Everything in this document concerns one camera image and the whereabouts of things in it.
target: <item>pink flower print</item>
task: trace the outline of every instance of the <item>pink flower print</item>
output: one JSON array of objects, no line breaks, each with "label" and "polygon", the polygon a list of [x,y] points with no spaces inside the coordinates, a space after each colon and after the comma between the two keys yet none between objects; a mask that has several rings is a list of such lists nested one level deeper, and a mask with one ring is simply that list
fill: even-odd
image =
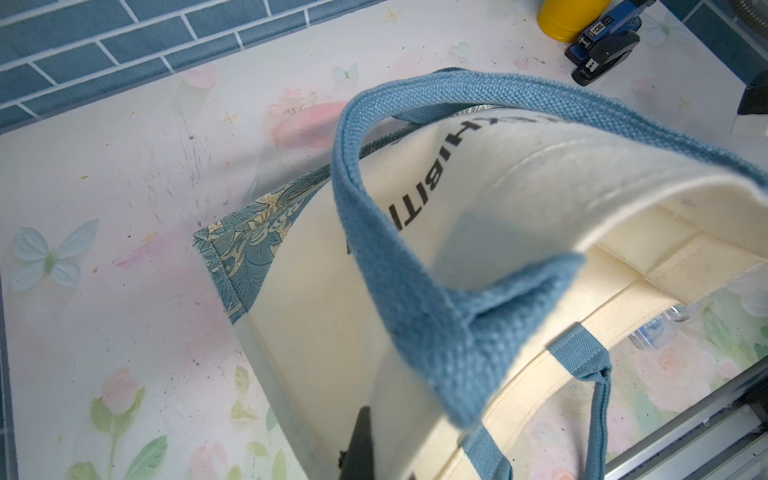
[{"label": "pink flower print", "polygon": [[663,349],[634,350],[632,363],[655,406],[683,412],[712,393],[717,362],[682,330]]},{"label": "pink flower print", "polygon": [[273,117],[279,117],[283,113],[285,113],[286,108],[282,105],[278,104],[271,104],[269,107],[267,107],[266,112]]},{"label": "pink flower print", "polygon": [[272,141],[283,148],[331,148],[345,106],[334,101],[298,110],[272,129]]},{"label": "pink flower print", "polygon": [[190,471],[192,480],[221,480],[227,475],[227,450],[219,442],[203,444],[192,452]]},{"label": "pink flower print", "polygon": [[570,470],[562,467],[557,467],[552,472],[552,480],[574,480],[575,477],[576,475],[574,475]]},{"label": "pink flower print", "polygon": [[717,365],[717,371],[725,379],[732,379],[741,373],[741,369],[732,359],[721,359]]},{"label": "pink flower print", "polygon": [[133,405],[139,384],[128,369],[119,369],[101,384],[101,401],[115,415],[122,415]]},{"label": "pink flower print", "polygon": [[301,100],[301,89],[300,88],[286,88],[283,91],[283,98],[287,98],[289,100]]}]

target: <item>cream canvas bag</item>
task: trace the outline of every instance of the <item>cream canvas bag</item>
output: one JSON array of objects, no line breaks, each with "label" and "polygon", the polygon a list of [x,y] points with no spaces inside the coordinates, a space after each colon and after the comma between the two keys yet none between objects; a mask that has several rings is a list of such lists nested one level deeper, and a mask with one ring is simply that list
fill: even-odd
[{"label": "cream canvas bag", "polygon": [[[358,162],[393,115],[411,123]],[[767,185],[591,92],[440,71],[353,99],[330,168],[196,242],[310,478],[338,478],[364,406],[376,480],[510,478],[572,376],[596,384],[602,478],[606,348],[768,257]]]}]

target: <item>blue stapler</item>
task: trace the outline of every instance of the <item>blue stapler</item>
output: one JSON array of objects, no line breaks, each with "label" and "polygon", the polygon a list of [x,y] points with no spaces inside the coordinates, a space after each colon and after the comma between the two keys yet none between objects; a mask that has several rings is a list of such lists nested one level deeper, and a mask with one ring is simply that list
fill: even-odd
[{"label": "blue stapler", "polygon": [[589,25],[565,56],[576,65],[571,77],[581,86],[624,61],[640,42],[640,13],[656,0],[624,0]]}]

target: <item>yellow bottle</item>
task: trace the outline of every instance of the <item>yellow bottle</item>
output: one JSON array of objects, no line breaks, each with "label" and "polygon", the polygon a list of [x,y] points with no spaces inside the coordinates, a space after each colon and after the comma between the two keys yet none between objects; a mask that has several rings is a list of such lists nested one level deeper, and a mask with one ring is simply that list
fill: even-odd
[{"label": "yellow bottle", "polygon": [[538,12],[538,26],[555,40],[574,43],[610,3],[611,0],[545,0]]}]

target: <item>blue fabric strap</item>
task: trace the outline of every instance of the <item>blue fabric strap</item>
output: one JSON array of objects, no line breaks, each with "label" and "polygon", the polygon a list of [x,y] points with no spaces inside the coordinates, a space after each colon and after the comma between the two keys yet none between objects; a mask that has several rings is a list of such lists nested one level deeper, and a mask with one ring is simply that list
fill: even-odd
[{"label": "blue fabric strap", "polygon": [[481,480],[512,480],[512,465],[482,424],[462,442],[462,448]]},{"label": "blue fabric strap", "polygon": [[521,346],[552,311],[584,263],[562,252],[500,279],[482,292],[439,285],[373,203],[362,184],[363,136],[393,115],[424,124],[468,104],[557,115],[643,144],[728,167],[768,186],[768,176],[718,147],[670,131],[599,94],[518,74],[441,71],[364,91],[344,109],[333,146],[333,194],[351,249],[400,356],[470,428]]},{"label": "blue fabric strap", "polygon": [[608,446],[607,413],[608,400],[611,398],[611,357],[602,343],[580,323],[552,343],[549,351],[571,375],[582,382],[594,382],[589,447],[583,478],[602,480],[605,476],[605,452]]}]

